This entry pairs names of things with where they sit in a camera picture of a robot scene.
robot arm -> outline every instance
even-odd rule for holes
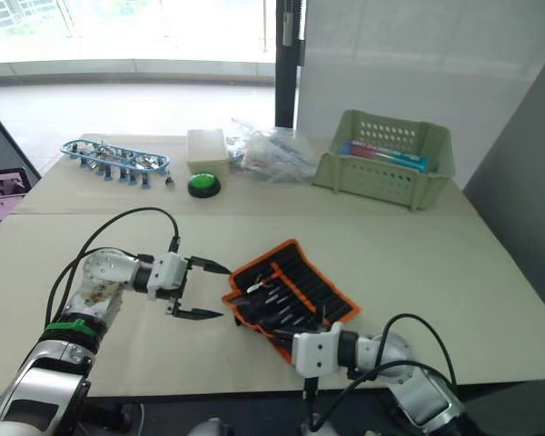
[[[79,288],[0,397],[0,421],[27,424],[43,435],[72,432],[90,387],[86,378],[119,312],[123,291],[145,292],[152,300],[162,292],[170,298],[170,290],[183,287],[189,267],[189,260],[177,253],[158,256],[153,263],[115,249],[85,258]]]
[[[347,332],[336,322],[329,332],[295,334],[292,364],[306,379],[337,372],[340,367],[366,372],[375,367],[380,343],[380,336],[370,338]],[[413,357],[407,343],[390,333],[381,363],[410,360]],[[386,383],[410,423],[423,434],[483,434],[467,417],[451,388],[424,369],[396,366],[383,371],[378,378]]]

black cable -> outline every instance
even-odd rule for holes
[[[69,270],[68,270],[69,271],[69,276],[68,276],[68,278],[66,280],[66,286],[64,287],[64,292],[63,292],[63,296],[61,298],[61,303],[60,303],[56,313],[54,314],[55,319],[58,318],[61,315],[61,313],[63,312],[64,305],[66,303],[66,299],[68,298],[69,293],[71,291],[71,286],[73,285],[74,275],[76,274],[76,270],[77,270],[77,267],[79,265],[79,262],[81,261],[81,259],[83,257],[86,256],[87,248],[89,248],[89,245],[91,245],[91,243],[94,241],[94,239],[103,230],[105,230],[107,227],[109,227],[111,224],[115,223],[116,221],[120,220],[121,218],[123,218],[123,217],[125,217],[127,215],[131,215],[133,213],[146,212],[146,211],[156,211],[156,212],[159,212],[159,213],[163,213],[165,216],[167,216],[169,218],[169,220],[172,222],[172,226],[173,226],[173,239],[172,239],[172,243],[170,243],[170,249],[171,250],[173,248],[177,249],[177,245],[178,245],[179,240],[180,240],[180,231],[178,230],[178,224],[175,221],[175,219],[168,212],[166,212],[164,209],[161,209],[159,207],[154,207],[154,206],[137,207],[137,208],[134,208],[134,209],[130,209],[129,211],[125,211],[125,212],[117,214],[116,216],[114,216],[112,219],[110,219],[109,221],[104,223],[101,227],[99,227],[97,230],[95,230],[93,232],[93,234],[89,237],[89,239],[86,240],[83,247],[81,247],[81,250],[79,250],[79,253],[76,255],[74,260],[71,263],[69,263],[69,265],[70,265]]]
[[[92,254],[98,250],[104,250],[104,249],[113,249],[113,247],[99,247],[99,248],[94,248],[93,250],[89,250],[88,252],[86,252],[85,254],[83,254],[83,257],[86,257],[88,256],[89,254]],[[119,250],[120,252],[124,253],[124,254],[127,254],[128,256],[132,256],[132,257],[135,257],[134,254],[131,254],[129,252],[126,252],[125,250]],[[63,278],[66,276],[66,274],[69,272],[69,270],[73,267],[73,265],[77,262],[76,259],[73,259],[68,265],[65,266],[65,268],[61,271],[60,274],[58,274],[58,277],[56,278],[56,280],[54,281],[54,284],[53,284],[53,287],[51,288],[51,291],[50,293],[48,294],[48,302],[46,304],[46,315],[45,315],[45,327],[51,323],[52,321],[52,318],[51,318],[51,315],[53,313],[53,302],[55,300],[55,295],[56,295],[56,290],[58,289],[58,286],[59,284],[61,283],[61,281],[63,280]],[[61,302],[59,303],[59,310],[60,312],[63,311],[64,309],[64,304],[65,302],[63,300],[61,300]]]
[[[145,424],[145,407],[142,402],[139,403],[139,425],[137,426],[137,436],[142,436],[144,433],[144,424]]]
[[[446,346],[444,345],[444,342],[442,341],[442,338],[440,335],[434,330],[434,328],[422,317],[418,315],[414,315],[413,313],[400,313],[393,318],[391,318],[383,327],[383,332],[381,333],[380,338],[380,347],[378,348],[377,356],[375,357],[375,367],[378,367],[380,363],[382,363],[382,356],[383,356],[383,350],[385,349],[385,343],[386,339],[388,337],[388,333],[390,332],[390,328],[393,326],[393,324],[402,319],[402,318],[412,318],[413,320],[416,320],[418,322],[421,322],[428,330],[430,330],[430,333],[432,333],[432,336],[436,339],[436,342],[438,345],[440,345],[440,348],[442,350],[442,353],[444,354],[444,359],[446,360],[446,364],[448,365],[448,372],[451,376],[452,383],[449,384],[449,386],[452,388],[452,390],[456,393],[458,390],[458,383],[456,382],[456,374],[454,373],[454,366],[452,365],[451,357],[448,353],[448,350],[446,349]]]
[[[357,379],[352,381],[349,386],[347,386],[345,389],[343,389],[337,397],[335,397],[335,400],[333,400],[332,404],[327,408],[327,410],[319,416],[319,419],[315,422],[313,417],[313,400],[306,402],[307,407],[307,423],[309,426],[310,431],[318,431],[323,424],[329,419],[329,417],[332,415],[332,413],[337,409],[337,406],[339,406],[339,403],[343,401],[343,399],[353,392],[355,388],[357,388],[360,384],[363,382],[366,382],[368,380],[371,380],[372,378],[377,377],[380,375],[380,372],[384,372],[385,370],[388,370],[390,368],[394,368],[396,366],[414,366],[416,368],[422,368],[423,370],[426,370],[430,372],[431,374],[435,375],[436,377],[440,378],[443,382],[451,385],[450,381],[444,376],[441,372],[438,370],[432,368],[429,365],[426,365],[424,363],[415,362],[415,361],[395,361],[395,362],[388,362],[384,363],[383,365],[376,366],[372,370],[364,372],[362,375],[360,375]]]

gray wall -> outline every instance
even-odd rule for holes
[[[464,192],[545,302],[545,66]]]

green button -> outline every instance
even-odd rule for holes
[[[216,178],[208,173],[199,173],[190,179],[190,184],[197,189],[206,189],[214,185]]]

green cable tie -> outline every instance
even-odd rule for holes
[[[88,325],[84,320],[74,320],[73,322],[51,322],[45,330],[72,330],[74,332],[84,333],[87,336],[96,336],[98,333]]]

